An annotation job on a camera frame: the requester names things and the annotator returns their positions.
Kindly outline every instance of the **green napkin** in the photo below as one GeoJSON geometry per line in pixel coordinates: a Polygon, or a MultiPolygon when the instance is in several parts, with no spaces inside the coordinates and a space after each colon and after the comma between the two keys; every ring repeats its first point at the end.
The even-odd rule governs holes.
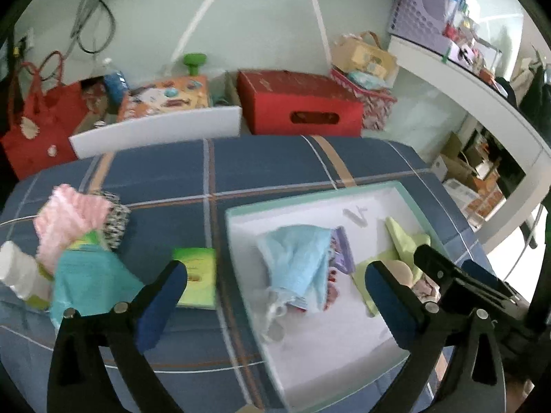
{"type": "Polygon", "coordinates": [[[413,262],[413,254],[420,245],[430,245],[430,236],[428,234],[414,234],[410,236],[393,218],[386,219],[386,227],[396,251],[400,256],[400,261],[404,261],[413,273],[413,283],[419,281],[423,275],[423,271],[418,268],[413,262]]]}
{"type": "Polygon", "coordinates": [[[419,281],[423,275],[423,271],[418,268],[413,262],[413,254],[417,247],[420,245],[430,245],[430,236],[428,234],[414,234],[410,236],[404,231],[404,229],[393,218],[386,219],[386,227],[394,247],[391,250],[382,252],[374,258],[367,259],[359,264],[356,264],[356,272],[352,274],[352,279],[356,284],[357,289],[360,291],[365,305],[373,316],[378,315],[379,311],[375,302],[369,295],[369,292],[365,288],[365,270],[367,266],[374,261],[390,261],[393,259],[399,259],[405,262],[413,273],[413,283],[419,281]]]}

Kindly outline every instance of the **purple packet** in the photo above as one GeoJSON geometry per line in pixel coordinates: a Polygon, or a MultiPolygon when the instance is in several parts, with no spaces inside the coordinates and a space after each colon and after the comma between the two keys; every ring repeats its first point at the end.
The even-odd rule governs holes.
{"type": "Polygon", "coordinates": [[[331,234],[331,256],[329,267],[335,267],[339,272],[350,275],[356,271],[350,244],[344,227],[338,227],[331,234]]]}

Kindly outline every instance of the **green toy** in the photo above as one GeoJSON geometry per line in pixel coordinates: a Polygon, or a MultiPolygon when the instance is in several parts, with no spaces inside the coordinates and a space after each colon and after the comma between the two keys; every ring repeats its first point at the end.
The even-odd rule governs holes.
{"type": "Polygon", "coordinates": [[[187,66],[190,76],[198,76],[199,67],[204,65],[206,61],[207,55],[203,53],[189,53],[184,56],[184,65],[187,66]]]}

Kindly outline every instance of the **pink basket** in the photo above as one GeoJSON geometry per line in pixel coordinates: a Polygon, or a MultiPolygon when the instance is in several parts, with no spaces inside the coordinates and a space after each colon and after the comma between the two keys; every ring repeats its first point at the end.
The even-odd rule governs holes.
{"type": "Polygon", "coordinates": [[[364,129],[382,130],[385,128],[386,120],[392,111],[392,106],[398,99],[392,96],[388,90],[374,91],[360,87],[346,77],[338,68],[334,67],[329,76],[364,103],[364,129]]]}

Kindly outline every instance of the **blue plaid tablecloth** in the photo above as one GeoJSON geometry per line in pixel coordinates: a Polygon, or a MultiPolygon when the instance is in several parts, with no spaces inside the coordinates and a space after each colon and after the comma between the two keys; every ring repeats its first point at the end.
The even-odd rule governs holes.
{"type": "MultiPolygon", "coordinates": [[[[235,282],[225,211],[239,205],[349,185],[398,180],[436,230],[451,259],[473,259],[491,271],[475,235],[436,176],[408,146],[375,139],[248,136],[141,147],[42,171],[20,182],[0,216],[0,243],[34,255],[32,218],[54,186],[68,183],[119,194],[132,210],[118,255],[145,284],[177,247],[214,247],[215,311],[177,309],[146,356],[186,413],[234,413],[247,403],[284,408],[269,381],[235,282]]],[[[46,412],[54,329],[0,284],[0,361],[37,413],[46,412]]],[[[138,411],[109,352],[111,381],[125,408],[138,411]]],[[[365,413],[398,373],[395,368],[325,413],[365,413]]],[[[416,411],[431,402],[429,389],[416,411]]]]}

